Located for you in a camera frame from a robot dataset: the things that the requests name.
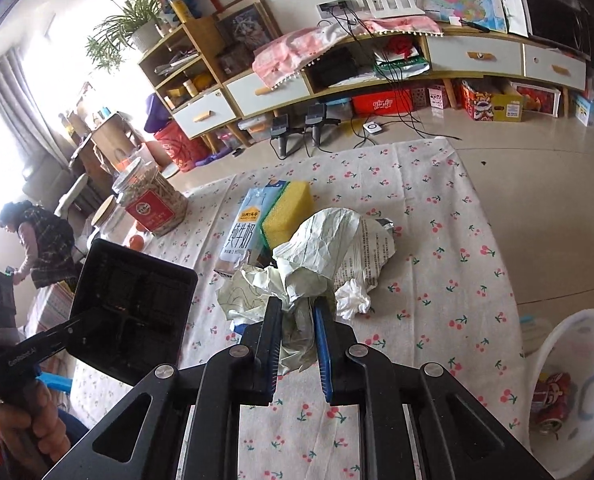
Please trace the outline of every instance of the spider plant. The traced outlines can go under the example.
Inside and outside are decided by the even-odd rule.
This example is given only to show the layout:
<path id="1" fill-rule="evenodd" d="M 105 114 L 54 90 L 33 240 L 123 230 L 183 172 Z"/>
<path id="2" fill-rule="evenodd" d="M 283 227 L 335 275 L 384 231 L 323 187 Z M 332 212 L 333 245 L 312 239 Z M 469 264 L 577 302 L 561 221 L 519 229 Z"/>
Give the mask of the spider plant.
<path id="1" fill-rule="evenodd" d="M 94 67 L 109 73 L 122 63 L 122 51 L 133 48 L 128 42 L 143 25 L 154 20 L 161 4 L 159 0 L 126 0 L 123 6 L 117 5 L 121 12 L 108 16 L 93 29 L 88 36 L 86 55 Z"/>

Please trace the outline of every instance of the framed picture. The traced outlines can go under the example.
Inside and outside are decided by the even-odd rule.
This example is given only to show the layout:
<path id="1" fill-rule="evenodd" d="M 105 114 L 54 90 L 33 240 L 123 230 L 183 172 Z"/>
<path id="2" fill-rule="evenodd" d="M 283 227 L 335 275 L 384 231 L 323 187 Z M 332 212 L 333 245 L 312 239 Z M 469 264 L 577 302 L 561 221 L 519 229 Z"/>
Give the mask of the framed picture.
<path id="1" fill-rule="evenodd" d="M 249 5 L 217 22 L 217 28 L 229 43 L 242 43 L 254 52 L 274 39 L 259 4 Z"/>
<path id="2" fill-rule="evenodd" d="M 275 40 L 282 35 L 279 25 L 275 20 L 272 12 L 270 11 L 266 0 L 235 0 L 226 6 L 221 12 L 216 12 L 214 17 L 217 22 L 217 28 L 219 32 L 224 36 L 224 40 L 228 43 L 234 43 L 234 38 L 228 36 L 228 30 L 231 29 L 226 23 L 223 22 L 226 18 L 233 14 L 240 14 L 244 10 L 251 10 L 250 7 L 255 6 L 257 12 L 261 17 L 262 23 L 265 25 L 265 29 L 270 33 L 270 39 Z"/>

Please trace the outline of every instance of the orange fruit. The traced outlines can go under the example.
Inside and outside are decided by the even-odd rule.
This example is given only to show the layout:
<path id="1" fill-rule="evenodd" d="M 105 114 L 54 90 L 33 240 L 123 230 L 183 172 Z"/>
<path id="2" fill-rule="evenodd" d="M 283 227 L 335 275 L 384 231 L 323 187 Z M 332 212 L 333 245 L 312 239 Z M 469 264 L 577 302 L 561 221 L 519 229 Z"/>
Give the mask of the orange fruit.
<path id="1" fill-rule="evenodd" d="M 141 252 L 143 250 L 143 247 L 145 245 L 145 242 L 143 241 L 143 237 L 139 236 L 139 235 L 131 236 L 128 243 L 129 243 L 128 246 L 133 251 L 139 251 L 139 252 Z"/>

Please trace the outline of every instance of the sponge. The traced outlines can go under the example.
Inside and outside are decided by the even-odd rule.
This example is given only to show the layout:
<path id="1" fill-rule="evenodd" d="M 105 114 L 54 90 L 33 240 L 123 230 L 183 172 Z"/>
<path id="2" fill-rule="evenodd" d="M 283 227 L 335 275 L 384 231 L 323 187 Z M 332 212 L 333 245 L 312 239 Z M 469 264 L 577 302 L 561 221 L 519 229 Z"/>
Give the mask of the sponge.
<path id="1" fill-rule="evenodd" d="M 262 223 L 262 233 L 270 250 L 290 241 L 299 226 L 314 213 L 310 183 L 289 182 Z"/>

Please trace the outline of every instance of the metal bolt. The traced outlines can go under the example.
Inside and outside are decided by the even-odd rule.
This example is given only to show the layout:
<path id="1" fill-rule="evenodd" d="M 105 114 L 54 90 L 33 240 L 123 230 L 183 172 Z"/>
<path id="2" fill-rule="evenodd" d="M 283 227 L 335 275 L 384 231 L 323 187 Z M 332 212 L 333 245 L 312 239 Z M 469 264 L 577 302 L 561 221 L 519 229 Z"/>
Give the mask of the metal bolt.
<path id="1" fill-rule="evenodd" d="M 250 352 L 250 350 L 246 345 L 234 345 L 230 349 L 230 355 L 232 355 L 232 357 L 245 357 L 248 355 L 248 352 Z"/>
<path id="2" fill-rule="evenodd" d="M 441 377 L 443 375 L 443 366 L 439 363 L 428 363 L 424 366 L 424 372 L 430 377 Z"/>
<path id="3" fill-rule="evenodd" d="M 348 349 L 348 353 L 352 357 L 366 357 L 368 355 L 368 349 L 364 345 L 352 345 Z"/>
<path id="4" fill-rule="evenodd" d="M 155 370 L 155 377 L 158 379 L 167 379 L 174 374 L 174 368 L 170 365 L 161 365 L 158 366 Z"/>

